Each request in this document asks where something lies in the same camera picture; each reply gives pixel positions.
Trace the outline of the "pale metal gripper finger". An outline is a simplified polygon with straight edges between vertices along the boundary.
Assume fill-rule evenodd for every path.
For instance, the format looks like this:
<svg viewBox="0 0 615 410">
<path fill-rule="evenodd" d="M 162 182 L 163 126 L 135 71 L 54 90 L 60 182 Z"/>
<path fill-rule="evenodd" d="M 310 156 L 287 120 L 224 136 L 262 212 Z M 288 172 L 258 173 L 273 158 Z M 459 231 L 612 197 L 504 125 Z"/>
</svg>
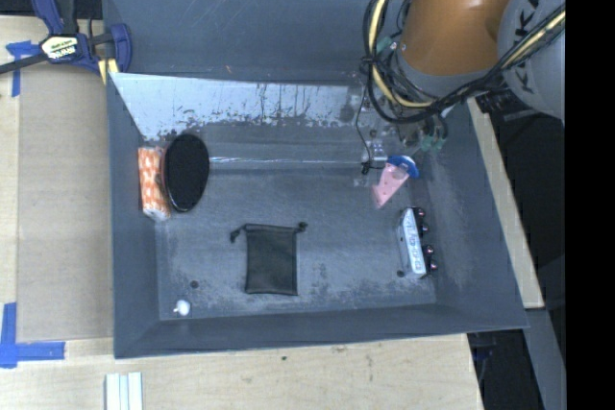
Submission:
<svg viewBox="0 0 615 410">
<path fill-rule="evenodd" d="M 365 140 L 383 138 L 385 121 L 374 109 L 370 99 L 366 96 L 358 111 L 358 130 Z"/>
<path fill-rule="evenodd" d="M 380 140 L 368 140 L 364 144 L 361 157 L 363 168 L 382 168 L 388 160 L 388 154 Z"/>
</svg>

